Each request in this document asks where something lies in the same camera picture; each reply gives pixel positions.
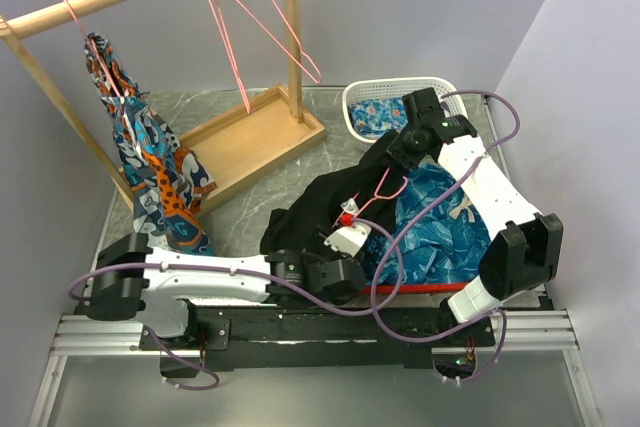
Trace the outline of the black shorts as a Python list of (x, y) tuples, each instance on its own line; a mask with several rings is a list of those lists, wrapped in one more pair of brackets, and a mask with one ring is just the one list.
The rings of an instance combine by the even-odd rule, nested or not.
[(387, 167), (391, 169), (391, 175), (385, 193), (398, 186), (402, 175), (408, 176), (408, 170), (386, 152), (397, 135), (395, 130), (387, 132), (357, 165), (316, 177), (289, 208), (272, 210), (259, 252), (265, 255), (280, 251), (300, 255), (310, 252), (326, 258), (341, 256), (323, 244), (333, 231), (341, 204), (354, 198), (357, 205), (362, 206), (373, 194)]

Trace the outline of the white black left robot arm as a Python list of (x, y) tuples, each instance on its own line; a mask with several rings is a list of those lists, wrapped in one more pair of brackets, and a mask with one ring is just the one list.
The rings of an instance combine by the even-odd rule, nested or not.
[(365, 287), (360, 263), (280, 250), (250, 257), (177, 253), (131, 233), (97, 257), (86, 313), (92, 320), (136, 320), (179, 349), (198, 339), (194, 299), (302, 307), (340, 305)]

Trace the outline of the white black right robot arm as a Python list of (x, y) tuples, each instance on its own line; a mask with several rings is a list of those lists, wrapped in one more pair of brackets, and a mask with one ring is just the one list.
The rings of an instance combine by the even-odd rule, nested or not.
[(441, 100), (432, 88), (404, 95), (407, 124), (387, 152), (405, 168), (431, 157), (454, 178), (488, 231), (477, 276), (447, 299), (449, 313), (437, 323), (440, 338), (456, 346), (471, 336), (472, 319), (556, 277), (564, 227), (517, 191), (468, 118), (446, 114)]

